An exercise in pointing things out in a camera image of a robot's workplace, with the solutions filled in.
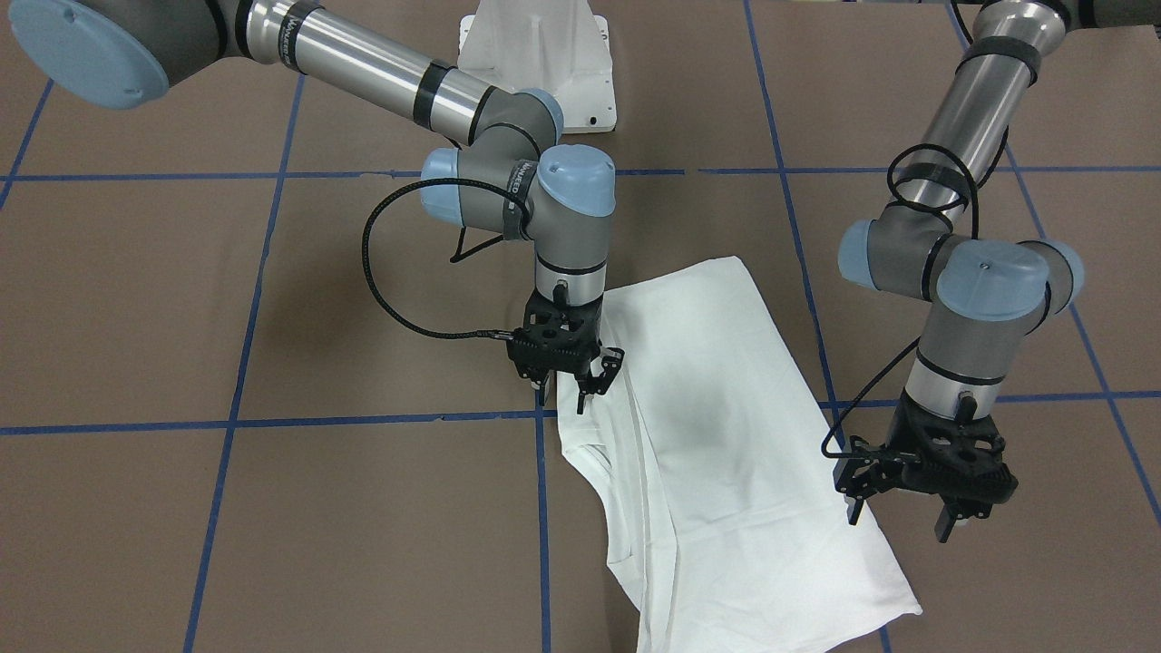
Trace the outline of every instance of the cloth fold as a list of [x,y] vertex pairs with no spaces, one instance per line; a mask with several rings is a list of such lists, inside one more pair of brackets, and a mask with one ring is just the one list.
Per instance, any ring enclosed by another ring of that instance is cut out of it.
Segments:
[[[601,338],[619,378],[557,419],[639,653],[822,652],[921,613],[870,510],[846,524],[827,422],[741,260],[608,290]],[[557,406],[576,400],[558,374]]]

